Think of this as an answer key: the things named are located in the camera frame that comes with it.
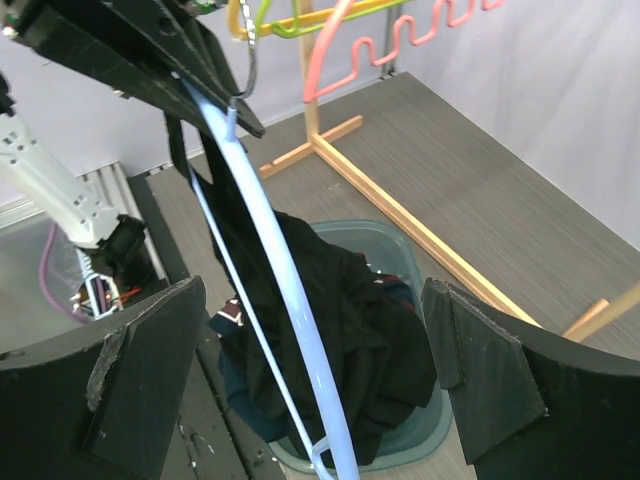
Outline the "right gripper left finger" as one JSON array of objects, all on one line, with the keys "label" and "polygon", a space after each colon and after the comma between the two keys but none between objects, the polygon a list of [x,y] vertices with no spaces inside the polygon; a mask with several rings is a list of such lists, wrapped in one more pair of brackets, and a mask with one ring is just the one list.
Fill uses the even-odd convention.
[{"label": "right gripper left finger", "polygon": [[3,353],[2,478],[159,478],[205,303],[192,277]]}]

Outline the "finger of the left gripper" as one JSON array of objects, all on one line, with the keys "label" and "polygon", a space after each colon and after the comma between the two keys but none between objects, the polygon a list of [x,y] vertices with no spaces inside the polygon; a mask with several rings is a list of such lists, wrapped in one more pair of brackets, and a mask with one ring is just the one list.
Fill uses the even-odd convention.
[{"label": "finger of the left gripper", "polygon": [[106,1],[104,6],[132,35],[124,41],[127,58],[167,87],[180,104],[195,105],[173,74],[221,109],[239,93],[217,37],[181,2]]},{"label": "finger of the left gripper", "polygon": [[9,26],[16,41],[39,56],[152,105],[206,132],[204,119],[178,69],[114,8],[141,7],[136,17],[158,37],[168,16],[152,1],[11,1]]}]

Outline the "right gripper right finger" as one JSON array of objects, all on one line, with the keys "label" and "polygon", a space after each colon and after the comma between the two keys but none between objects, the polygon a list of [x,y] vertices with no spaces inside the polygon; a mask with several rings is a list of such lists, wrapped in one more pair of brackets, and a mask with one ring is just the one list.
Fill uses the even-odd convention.
[{"label": "right gripper right finger", "polygon": [[429,278],[441,387],[479,479],[636,479],[639,363],[535,327]]}]

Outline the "yellow plastic hanger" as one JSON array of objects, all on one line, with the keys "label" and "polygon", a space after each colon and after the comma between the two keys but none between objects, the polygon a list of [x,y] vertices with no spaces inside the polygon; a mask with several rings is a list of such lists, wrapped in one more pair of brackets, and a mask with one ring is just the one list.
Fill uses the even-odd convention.
[{"label": "yellow plastic hanger", "polygon": [[[354,20],[363,16],[377,13],[381,10],[386,10],[403,3],[403,0],[399,1],[356,1],[354,2],[346,15],[342,18],[343,21]],[[256,27],[256,34],[258,38],[263,38],[270,35],[276,35],[281,38],[291,39],[297,38],[309,33],[321,30],[329,17],[332,15],[334,9],[328,8],[324,10],[317,10],[308,13],[301,13],[296,5],[296,2],[292,2],[293,16],[281,20],[276,20],[270,23],[266,23],[264,18],[266,13],[270,9],[271,1],[262,1],[259,5],[256,15],[253,17],[253,22]],[[247,40],[248,31],[241,24],[239,20],[240,15],[240,1],[229,1],[227,10],[227,28],[232,37],[237,40]]]}]

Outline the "neon yellow hanger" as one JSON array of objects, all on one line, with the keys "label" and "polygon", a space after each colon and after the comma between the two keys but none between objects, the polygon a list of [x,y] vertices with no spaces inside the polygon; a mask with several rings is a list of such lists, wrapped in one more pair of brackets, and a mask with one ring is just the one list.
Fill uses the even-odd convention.
[{"label": "neon yellow hanger", "polygon": [[[354,20],[363,16],[377,13],[381,10],[393,8],[406,3],[406,0],[394,1],[356,1],[354,2],[343,21]],[[262,1],[254,18],[256,33],[259,37],[276,35],[281,38],[292,39],[321,30],[332,15],[334,8],[302,13],[296,1],[292,2],[293,15],[290,18],[277,20],[271,23],[265,22],[265,17],[271,7],[271,1]]]}]

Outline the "navy tank top maroon trim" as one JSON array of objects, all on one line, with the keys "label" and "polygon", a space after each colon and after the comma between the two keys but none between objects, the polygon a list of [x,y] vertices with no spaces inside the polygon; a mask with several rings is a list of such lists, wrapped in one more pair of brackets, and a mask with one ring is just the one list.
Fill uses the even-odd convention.
[{"label": "navy tank top maroon trim", "polygon": [[[398,276],[379,273],[374,284],[390,298],[416,311],[411,287]],[[234,296],[210,318],[208,326],[223,339],[244,325],[243,317],[241,302]],[[232,364],[224,351],[218,356],[217,366],[224,380],[227,403],[241,420],[267,443],[286,437],[289,430],[286,416],[269,419],[260,412],[250,398],[246,375]]]}]

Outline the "pink hanger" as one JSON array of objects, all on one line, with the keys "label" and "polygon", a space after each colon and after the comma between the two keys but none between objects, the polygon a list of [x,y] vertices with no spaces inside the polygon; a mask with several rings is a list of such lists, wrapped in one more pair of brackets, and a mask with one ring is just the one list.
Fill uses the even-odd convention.
[{"label": "pink hanger", "polygon": [[338,1],[328,17],[328,20],[320,30],[312,50],[309,69],[303,89],[303,101],[305,103],[310,103],[313,100],[342,88],[346,84],[355,80],[360,73],[359,51],[362,47],[366,48],[369,62],[372,66],[383,66],[398,57],[401,49],[403,33],[407,34],[407,40],[411,46],[420,46],[431,41],[437,35],[440,27],[442,26],[441,17],[444,17],[445,25],[448,28],[458,27],[466,23],[473,16],[476,4],[479,4],[479,8],[482,11],[487,12],[502,6],[504,2],[468,1],[462,14],[456,15],[455,1],[434,1],[431,6],[430,28],[421,35],[417,32],[415,18],[412,15],[403,14],[393,24],[391,31],[392,47],[386,55],[377,57],[374,40],[371,37],[362,36],[358,38],[351,47],[350,73],[346,77],[328,86],[320,87],[319,81],[326,53],[334,40],[336,32],[346,19],[351,7],[354,5],[354,1]]}]

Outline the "black dress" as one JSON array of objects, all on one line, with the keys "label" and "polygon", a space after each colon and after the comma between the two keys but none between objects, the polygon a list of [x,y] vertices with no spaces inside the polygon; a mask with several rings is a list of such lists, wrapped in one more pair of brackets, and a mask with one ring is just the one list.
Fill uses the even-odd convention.
[{"label": "black dress", "polygon": [[[387,296],[375,284],[378,273],[365,259],[348,288],[349,356],[345,375],[334,381],[348,424],[356,461],[371,464],[382,437],[402,425],[417,408],[425,408],[436,384],[436,369],[424,322],[417,311]],[[254,328],[242,326],[226,336],[223,351],[246,375],[250,398],[269,419],[286,416],[288,437],[302,443],[288,414]],[[286,380],[305,428],[319,440],[324,428],[310,380],[305,374]]]}]

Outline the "light blue hanger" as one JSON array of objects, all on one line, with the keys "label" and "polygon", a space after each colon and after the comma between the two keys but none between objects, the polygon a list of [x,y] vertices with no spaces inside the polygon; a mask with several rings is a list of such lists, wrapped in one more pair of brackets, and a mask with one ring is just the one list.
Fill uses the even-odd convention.
[{"label": "light blue hanger", "polygon": [[236,291],[253,325],[257,339],[316,475],[320,479],[358,479],[360,471],[348,424],[312,309],[278,221],[258,176],[236,136],[237,103],[253,93],[257,78],[256,27],[251,18],[251,10],[247,2],[241,2],[240,11],[245,28],[248,31],[249,75],[244,90],[234,95],[227,107],[227,111],[222,112],[195,87],[187,84],[186,88],[199,107],[211,134],[221,150],[222,157],[233,175],[280,290],[324,426],[325,436],[317,442],[311,440],[305,428],[257,314],[241,282],[231,254],[214,220],[211,209],[206,204],[203,190],[193,171],[189,172],[191,186],[203,209],[209,229],[221,251],[224,263],[231,274]]}]

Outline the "black tank top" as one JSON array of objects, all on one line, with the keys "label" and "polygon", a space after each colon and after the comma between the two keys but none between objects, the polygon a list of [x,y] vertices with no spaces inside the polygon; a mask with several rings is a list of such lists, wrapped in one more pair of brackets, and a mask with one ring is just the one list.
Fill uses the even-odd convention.
[{"label": "black tank top", "polygon": [[[215,257],[220,258],[224,250],[229,252],[233,265],[225,267],[225,273],[238,272],[239,284],[248,294],[283,376],[294,381],[306,369],[292,322],[256,226],[218,144],[209,136],[203,138],[212,173],[211,180],[205,180],[186,159],[180,120],[166,115],[165,125],[174,166],[190,184],[201,187],[204,203],[221,233],[212,243]],[[324,241],[300,218],[281,211],[274,216],[299,272],[332,374],[342,380],[351,324],[347,291],[363,265],[362,258]]]}]

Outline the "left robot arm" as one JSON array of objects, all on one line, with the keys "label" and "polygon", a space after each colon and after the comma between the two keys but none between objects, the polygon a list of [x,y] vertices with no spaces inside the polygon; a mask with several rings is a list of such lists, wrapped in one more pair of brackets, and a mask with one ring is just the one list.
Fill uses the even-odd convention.
[{"label": "left robot arm", "polygon": [[[200,17],[217,1],[5,1],[1,24],[35,53],[184,120],[206,134],[242,198],[260,182],[235,130],[264,127]],[[125,270],[142,224],[101,203],[37,141],[1,88],[1,168],[101,272]]]}]

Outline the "wooden clothes rack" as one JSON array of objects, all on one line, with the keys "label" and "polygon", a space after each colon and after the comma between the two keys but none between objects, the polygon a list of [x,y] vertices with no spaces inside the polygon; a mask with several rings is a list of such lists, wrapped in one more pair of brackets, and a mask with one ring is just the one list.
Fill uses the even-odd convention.
[{"label": "wooden clothes rack", "polygon": [[639,334],[639,254],[408,73],[355,116],[263,165],[322,159],[482,301],[577,342]]}]

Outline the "teal plastic basin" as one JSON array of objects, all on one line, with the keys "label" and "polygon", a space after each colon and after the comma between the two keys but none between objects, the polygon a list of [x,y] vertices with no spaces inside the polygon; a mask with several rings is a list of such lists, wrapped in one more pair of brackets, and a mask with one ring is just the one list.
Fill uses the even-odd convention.
[{"label": "teal plastic basin", "polygon": [[[391,295],[419,306],[423,281],[408,237],[398,228],[373,220],[335,220],[312,225],[326,242],[363,255],[378,274],[395,275],[403,283]],[[362,473],[400,467],[420,461],[446,439],[453,413],[448,394],[434,388],[425,408],[417,408],[398,428],[382,437],[375,460],[361,466]]]}]

